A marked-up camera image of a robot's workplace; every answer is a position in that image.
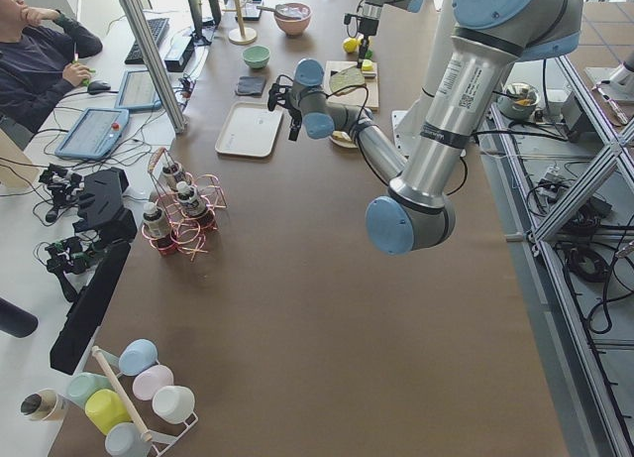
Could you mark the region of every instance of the blue joint cap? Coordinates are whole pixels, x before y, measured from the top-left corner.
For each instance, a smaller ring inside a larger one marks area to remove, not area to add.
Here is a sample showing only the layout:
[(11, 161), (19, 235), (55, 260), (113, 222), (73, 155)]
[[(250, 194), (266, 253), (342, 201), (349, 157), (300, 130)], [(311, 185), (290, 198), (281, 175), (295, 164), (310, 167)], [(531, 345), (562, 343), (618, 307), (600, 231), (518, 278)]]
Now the blue joint cap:
[(295, 81), (315, 87), (324, 80), (324, 67), (314, 58), (303, 58), (295, 68)]
[(489, 29), (520, 13), (532, 0), (453, 0), (456, 21), (468, 29)]
[(518, 62), (541, 60), (542, 58), (559, 57), (570, 54), (579, 45), (581, 33), (570, 34), (564, 38), (525, 49)]
[(414, 247), (412, 222), (391, 197), (380, 196), (368, 205), (366, 229), (372, 243), (390, 256), (406, 254)]
[(326, 138), (335, 131), (335, 122), (325, 113), (310, 112), (304, 115), (303, 122), (310, 138)]
[(423, 7), (423, 2), (425, 0), (411, 0), (409, 5), (407, 6), (407, 11), (410, 13), (417, 13), (420, 11), (420, 8)]

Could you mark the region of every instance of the plastic tray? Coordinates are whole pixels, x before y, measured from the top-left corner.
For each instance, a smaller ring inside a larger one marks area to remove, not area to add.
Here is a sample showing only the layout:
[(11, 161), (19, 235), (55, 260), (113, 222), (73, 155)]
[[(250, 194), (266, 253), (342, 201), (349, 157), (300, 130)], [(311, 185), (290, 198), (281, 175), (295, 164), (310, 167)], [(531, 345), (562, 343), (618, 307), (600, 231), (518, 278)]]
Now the plastic tray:
[(279, 110), (269, 112), (263, 103), (234, 103), (216, 141), (216, 152), (239, 157), (267, 157), (273, 149), (281, 115)]

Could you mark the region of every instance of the computer mouse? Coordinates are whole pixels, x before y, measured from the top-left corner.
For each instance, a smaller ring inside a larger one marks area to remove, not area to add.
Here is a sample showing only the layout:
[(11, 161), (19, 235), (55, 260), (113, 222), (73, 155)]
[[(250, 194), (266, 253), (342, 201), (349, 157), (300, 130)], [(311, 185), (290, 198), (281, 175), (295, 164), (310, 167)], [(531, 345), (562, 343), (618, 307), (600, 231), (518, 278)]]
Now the computer mouse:
[(90, 95), (107, 92), (108, 90), (110, 90), (110, 84), (108, 82), (104, 82), (103, 80), (93, 80), (88, 84), (88, 93)]

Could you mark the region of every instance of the person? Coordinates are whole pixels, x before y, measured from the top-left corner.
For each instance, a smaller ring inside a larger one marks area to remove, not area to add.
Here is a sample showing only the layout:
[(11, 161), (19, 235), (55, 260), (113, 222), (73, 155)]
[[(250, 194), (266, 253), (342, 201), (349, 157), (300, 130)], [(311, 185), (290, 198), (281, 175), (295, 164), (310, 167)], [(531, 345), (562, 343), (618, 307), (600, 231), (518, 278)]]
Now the person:
[(58, 10), (0, 0), (0, 113), (37, 133), (62, 97), (90, 79), (77, 58), (101, 50), (99, 38)]

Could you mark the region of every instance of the hand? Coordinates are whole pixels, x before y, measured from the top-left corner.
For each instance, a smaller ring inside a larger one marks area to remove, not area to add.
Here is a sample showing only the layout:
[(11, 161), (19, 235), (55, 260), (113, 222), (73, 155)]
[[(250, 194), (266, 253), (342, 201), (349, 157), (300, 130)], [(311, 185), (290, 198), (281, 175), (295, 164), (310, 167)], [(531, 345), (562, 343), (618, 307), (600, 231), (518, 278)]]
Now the hand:
[(73, 87), (78, 87), (84, 80), (90, 79), (90, 69), (83, 63), (70, 63), (63, 68), (61, 78), (67, 80)]
[(54, 21), (57, 19), (59, 12), (54, 9), (24, 6), (21, 15), (22, 19), (26, 21), (29, 26), (37, 27), (41, 25), (44, 20)]

